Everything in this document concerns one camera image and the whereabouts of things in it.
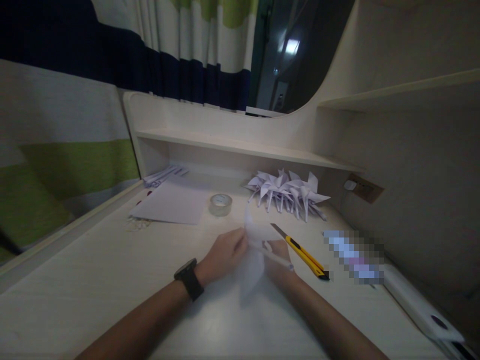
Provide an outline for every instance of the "origami crane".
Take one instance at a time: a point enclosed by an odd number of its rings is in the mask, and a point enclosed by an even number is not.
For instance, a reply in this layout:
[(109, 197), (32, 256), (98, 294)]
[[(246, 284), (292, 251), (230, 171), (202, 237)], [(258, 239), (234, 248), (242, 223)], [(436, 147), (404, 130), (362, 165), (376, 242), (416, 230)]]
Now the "origami crane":
[(257, 175), (245, 185), (245, 188), (253, 191), (248, 202), (252, 201), (255, 194), (259, 192), (258, 207), (267, 195), (267, 213), (270, 212), (272, 199), (274, 199), (279, 213), (283, 211), (285, 203), (287, 212), (295, 213), (296, 218), (300, 219), (300, 211), (303, 205), (305, 222), (308, 222), (309, 211), (312, 214), (318, 214), (322, 220), (327, 221), (327, 217), (317, 206), (317, 203), (330, 199), (330, 196), (317, 193), (319, 183), (317, 177), (310, 172), (308, 181), (303, 181), (296, 173), (291, 171), (288, 173), (290, 179), (283, 169), (278, 170), (278, 177), (258, 171)]

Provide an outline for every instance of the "person's right hand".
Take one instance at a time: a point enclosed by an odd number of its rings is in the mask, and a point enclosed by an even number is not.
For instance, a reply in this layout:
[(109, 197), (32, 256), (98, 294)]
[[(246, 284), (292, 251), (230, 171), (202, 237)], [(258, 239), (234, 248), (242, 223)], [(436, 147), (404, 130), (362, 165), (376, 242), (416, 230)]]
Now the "person's right hand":
[[(285, 240), (268, 241), (271, 246), (271, 252), (279, 257), (290, 261), (289, 246)], [(284, 285), (290, 281), (298, 279), (295, 271), (288, 270), (285, 266), (271, 260), (265, 256), (265, 270), (268, 277), (276, 285)]]

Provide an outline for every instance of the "navy blue stripe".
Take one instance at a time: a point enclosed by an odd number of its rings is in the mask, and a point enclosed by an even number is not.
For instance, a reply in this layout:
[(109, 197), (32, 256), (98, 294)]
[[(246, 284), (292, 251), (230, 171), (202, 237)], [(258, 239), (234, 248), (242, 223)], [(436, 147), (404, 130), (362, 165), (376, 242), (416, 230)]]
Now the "navy blue stripe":
[(98, 22), (89, 0), (3, 1), (0, 58), (120, 88), (245, 110), (250, 71), (177, 60), (138, 34)]

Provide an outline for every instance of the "pen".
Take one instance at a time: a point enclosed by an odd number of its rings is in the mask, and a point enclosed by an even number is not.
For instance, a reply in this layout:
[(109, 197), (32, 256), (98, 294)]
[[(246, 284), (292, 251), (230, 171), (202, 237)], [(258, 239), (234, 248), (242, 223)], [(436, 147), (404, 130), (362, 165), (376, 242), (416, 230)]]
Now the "pen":
[(315, 258), (310, 255), (303, 247), (300, 246), (298, 242), (293, 240), (288, 236), (282, 229), (280, 229), (276, 224), (270, 224), (273, 228), (285, 239), (285, 241), (290, 245), (290, 247), (297, 253), (297, 255), (302, 259), (315, 276), (321, 280), (330, 280), (329, 272), (325, 271), (324, 267), (317, 261)]
[(261, 252), (267, 258), (272, 259), (274, 262), (286, 267), (288, 270), (290, 270), (290, 271), (294, 270), (293, 264), (290, 261), (285, 260), (283, 257), (275, 255), (273, 252), (268, 251), (266, 248), (263, 248), (259, 245), (256, 245), (256, 244), (252, 243), (252, 242), (249, 242), (248, 245), (250, 245), (255, 250)]

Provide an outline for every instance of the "watch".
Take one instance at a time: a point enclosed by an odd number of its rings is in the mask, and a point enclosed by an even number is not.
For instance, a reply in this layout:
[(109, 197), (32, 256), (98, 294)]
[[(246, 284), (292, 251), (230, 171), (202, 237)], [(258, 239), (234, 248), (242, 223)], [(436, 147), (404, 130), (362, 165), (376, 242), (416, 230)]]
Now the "watch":
[(204, 288), (200, 285), (197, 276), (195, 275), (195, 266), (197, 266), (197, 259), (193, 258), (188, 261), (185, 265), (179, 268), (173, 278), (175, 280), (181, 280), (186, 287), (188, 295), (190, 295), (191, 300), (194, 302), (203, 294)]

